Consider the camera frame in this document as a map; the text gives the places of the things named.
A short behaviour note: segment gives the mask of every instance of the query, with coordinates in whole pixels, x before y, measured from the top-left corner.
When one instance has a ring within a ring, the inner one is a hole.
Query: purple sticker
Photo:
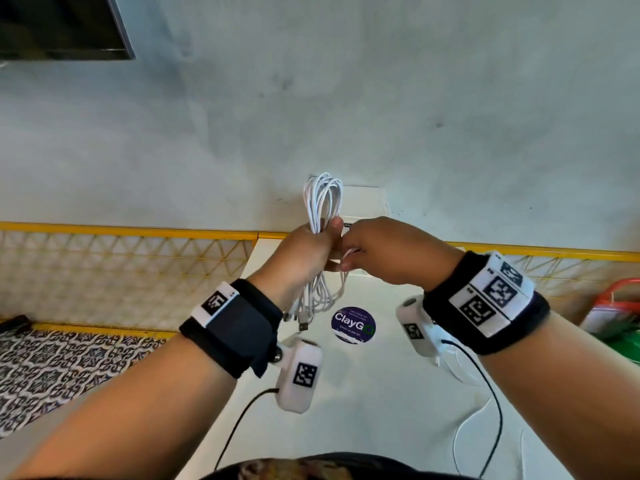
[[[376,321],[369,312],[357,306],[346,306],[331,318],[335,336],[348,344],[364,344],[376,332]]]

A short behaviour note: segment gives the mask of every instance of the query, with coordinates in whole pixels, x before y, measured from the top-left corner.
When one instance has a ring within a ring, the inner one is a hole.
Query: wall
[[[0,70],[0,220],[288,230],[313,171],[452,241],[640,249],[640,0],[118,0]]]

